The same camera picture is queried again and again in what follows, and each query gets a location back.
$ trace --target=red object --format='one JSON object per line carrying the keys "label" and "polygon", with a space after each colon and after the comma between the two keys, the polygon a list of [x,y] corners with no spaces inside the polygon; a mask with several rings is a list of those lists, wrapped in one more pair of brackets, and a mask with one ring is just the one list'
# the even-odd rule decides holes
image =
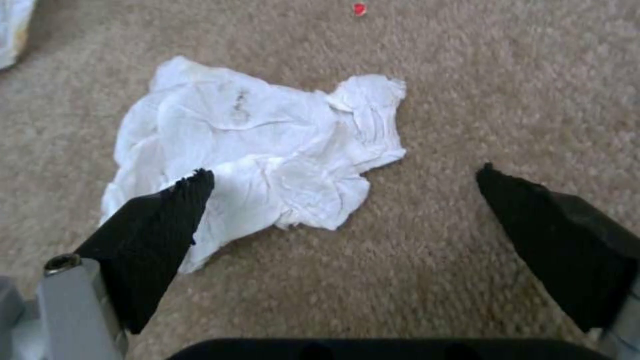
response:
{"label": "red object", "polygon": [[353,12],[356,14],[356,16],[363,16],[367,13],[367,5],[365,5],[364,3],[355,3],[353,5]]}

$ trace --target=screw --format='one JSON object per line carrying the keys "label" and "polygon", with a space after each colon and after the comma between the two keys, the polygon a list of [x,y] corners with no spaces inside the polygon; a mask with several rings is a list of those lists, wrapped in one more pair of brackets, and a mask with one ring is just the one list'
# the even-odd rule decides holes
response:
{"label": "screw", "polygon": [[44,266],[44,275],[53,276],[82,264],[78,254],[64,254],[49,260]]}

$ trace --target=white paper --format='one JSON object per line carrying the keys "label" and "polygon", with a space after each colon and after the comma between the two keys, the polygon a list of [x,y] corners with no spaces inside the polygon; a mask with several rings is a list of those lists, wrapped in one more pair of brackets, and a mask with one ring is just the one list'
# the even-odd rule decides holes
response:
{"label": "white paper", "polygon": [[352,77],[331,95],[303,92],[176,57],[122,122],[102,222],[205,168],[216,186],[181,272],[272,225],[336,230],[367,197],[361,174],[404,156],[396,110],[405,93],[380,75]]}

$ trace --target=beige carpet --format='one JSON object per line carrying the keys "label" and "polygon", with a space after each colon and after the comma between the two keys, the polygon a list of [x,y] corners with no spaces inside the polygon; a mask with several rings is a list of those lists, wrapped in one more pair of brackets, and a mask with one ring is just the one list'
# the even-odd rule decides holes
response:
{"label": "beige carpet", "polygon": [[131,359],[234,336],[582,341],[480,196],[485,161],[640,233],[637,0],[41,0],[0,72],[0,274],[32,295],[97,225],[120,121],[177,54],[333,90],[405,79],[407,157],[337,232],[263,231],[179,277]]}

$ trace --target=black rubber tip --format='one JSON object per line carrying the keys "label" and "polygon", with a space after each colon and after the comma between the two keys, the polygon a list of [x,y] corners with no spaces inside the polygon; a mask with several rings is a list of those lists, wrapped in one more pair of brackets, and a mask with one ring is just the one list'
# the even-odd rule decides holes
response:
{"label": "black rubber tip", "polygon": [[118,317],[133,334],[173,281],[213,188],[213,173],[201,169],[172,188],[131,199],[76,250],[100,263]]}
{"label": "black rubber tip", "polygon": [[518,255],[585,332],[615,318],[638,270],[633,234],[579,197],[552,193],[486,164],[477,183]]}

